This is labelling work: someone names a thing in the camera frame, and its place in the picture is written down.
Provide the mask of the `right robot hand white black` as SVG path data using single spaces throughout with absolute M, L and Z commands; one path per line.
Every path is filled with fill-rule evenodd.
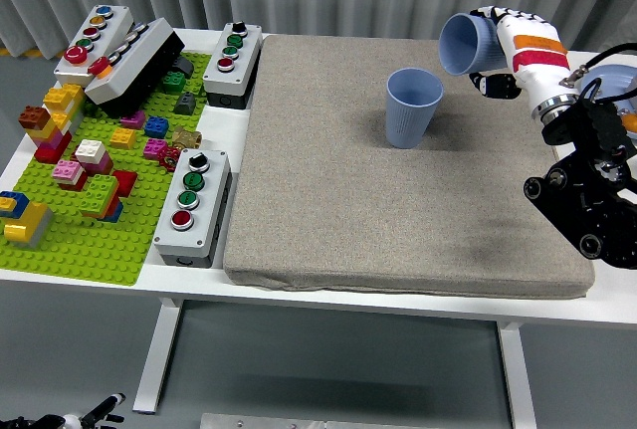
M 556 29 L 534 13 L 484 6 L 470 12 L 492 22 L 506 58 L 505 74 L 472 73 L 469 79 L 485 97 L 512 100 L 525 92 L 533 111 L 570 105 L 576 93 L 561 81 L 570 75 L 567 51 Z

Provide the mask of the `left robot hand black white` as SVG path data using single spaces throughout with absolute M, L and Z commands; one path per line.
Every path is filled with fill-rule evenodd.
M 45 414 L 39 419 L 27 419 L 19 416 L 15 419 L 1 421 L 2 428 L 109 428 L 108 424 L 121 423 L 123 416 L 112 412 L 126 399 L 126 396 L 117 392 L 99 403 L 94 409 L 84 415 L 77 414 Z

